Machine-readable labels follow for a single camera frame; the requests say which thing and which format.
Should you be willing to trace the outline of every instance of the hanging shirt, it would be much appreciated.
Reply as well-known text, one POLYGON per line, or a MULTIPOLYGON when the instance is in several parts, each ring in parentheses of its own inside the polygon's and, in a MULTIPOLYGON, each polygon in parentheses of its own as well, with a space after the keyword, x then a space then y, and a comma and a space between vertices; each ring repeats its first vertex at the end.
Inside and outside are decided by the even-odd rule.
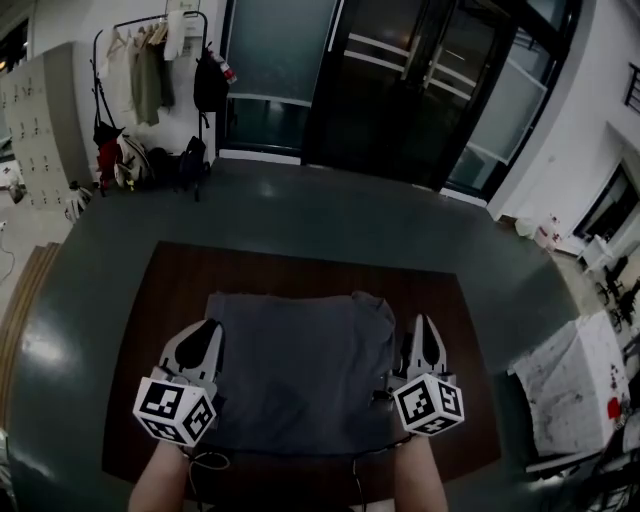
POLYGON ((139 123, 158 124, 158 108, 162 106, 162 89, 158 59, 154 48, 144 44, 132 72, 133 102, 139 123))
POLYGON ((137 124, 133 92, 131 86, 131 73, 135 64, 138 49, 131 34, 123 41, 119 38, 116 29, 112 32, 112 40, 105 59, 100 66, 98 77, 108 85, 108 90, 115 93, 116 108, 120 114, 121 122, 127 125, 137 124))
POLYGON ((167 44, 164 47, 164 60, 174 60, 182 55, 186 22, 184 11, 172 11, 167 16, 169 30, 167 32, 167 44))
POLYGON ((152 46, 160 75, 160 97, 162 99, 162 106, 170 108, 176 104, 176 99, 173 93, 173 83, 171 82, 171 62, 164 60, 164 47, 165 43, 152 46))

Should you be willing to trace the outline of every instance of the gray t-shirt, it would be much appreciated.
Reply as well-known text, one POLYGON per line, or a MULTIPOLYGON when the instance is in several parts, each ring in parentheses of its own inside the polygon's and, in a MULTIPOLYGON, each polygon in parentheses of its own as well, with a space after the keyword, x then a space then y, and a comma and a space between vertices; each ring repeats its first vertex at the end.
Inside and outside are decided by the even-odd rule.
POLYGON ((393 363, 395 319, 383 299, 215 293, 206 317, 225 329, 218 393, 227 401, 204 443, 337 455, 392 441, 390 413, 370 407, 393 363))

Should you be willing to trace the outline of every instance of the coat hanger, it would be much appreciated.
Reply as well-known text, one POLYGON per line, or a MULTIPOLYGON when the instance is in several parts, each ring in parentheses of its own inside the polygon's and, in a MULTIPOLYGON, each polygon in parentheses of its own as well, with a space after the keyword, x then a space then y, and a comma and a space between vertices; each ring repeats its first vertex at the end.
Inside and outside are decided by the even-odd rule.
POLYGON ((151 38, 155 35, 156 30, 153 25, 149 25, 147 30, 144 32, 144 36, 142 37, 142 41, 140 42, 140 48, 144 45, 148 44, 151 38))
POLYGON ((138 48, 138 50, 142 48, 142 42, 144 41, 144 36, 145 36, 144 27, 138 27, 138 31, 136 32, 136 35, 133 36, 133 44, 135 45, 136 48, 138 48))
POLYGON ((149 39, 149 44, 158 45, 160 44, 167 36, 167 32, 169 31, 169 25, 166 21, 163 21, 158 26, 157 30, 154 32, 151 39, 149 39))
POLYGON ((111 44, 107 49, 107 57, 110 57, 115 51, 124 46, 127 46, 127 42, 122 39, 120 32, 117 28, 114 27, 113 31, 111 32, 111 44))
POLYGON ((158 31, 158 27, 158 23, 149 25, 149 33, 147 34, 149 36, 149 40, 156 34, 156 32, 158 31))

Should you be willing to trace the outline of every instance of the wooden table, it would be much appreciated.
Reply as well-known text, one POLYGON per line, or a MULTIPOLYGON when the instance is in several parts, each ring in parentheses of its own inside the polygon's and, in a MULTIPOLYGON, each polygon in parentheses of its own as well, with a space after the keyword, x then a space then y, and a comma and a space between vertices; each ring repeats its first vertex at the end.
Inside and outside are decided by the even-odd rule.
MULTIPOLYGON (((396 338, 417 313, 434 321, 448 363, 463 391, 466 421, 435 438, 432 447, 444 481, 500 458, 489 378, 473 324, 453 274, 383 268, 160 242, 151 257, 129 317, 111 388, 102 467, 135 482, 155 447, 131 413, 140 378, 150 375, 165 343, 203 318, 208 296, 271 294, 288 298, 349 295, 383 297, 396 317, 396 338)), ((223 472, 194 472, 200 497, 237 504, 269 497, 359 503, 350 457, 293 458, 231 454, 223 472)), ((393 496, 392 453, 358 462, 367 501, 393 496)))

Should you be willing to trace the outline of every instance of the black bag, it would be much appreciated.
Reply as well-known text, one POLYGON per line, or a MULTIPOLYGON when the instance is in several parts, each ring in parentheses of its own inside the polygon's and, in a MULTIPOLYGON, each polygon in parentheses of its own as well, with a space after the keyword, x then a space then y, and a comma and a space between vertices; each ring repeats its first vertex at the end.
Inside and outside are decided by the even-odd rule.
POLYGON ((179 177, 182 187, 187 190, 190 183, 195 184, 194 196, 200 200, 200 179, 210 172, 209 162, 204 161, 207 146, 197 137, 191 137, 187 150, 180 157, 179 177))
POLYGON ((219 112, 225 108, 229 84, 213 59, 209 50, 205 50, 198 60, 196 78, 193 85, 193 101, 200 112, 219 112))
POLYGON ((170 155, 164 148, 154 148, 147 156, 156 185, 177 186, 180 157, 170 155))

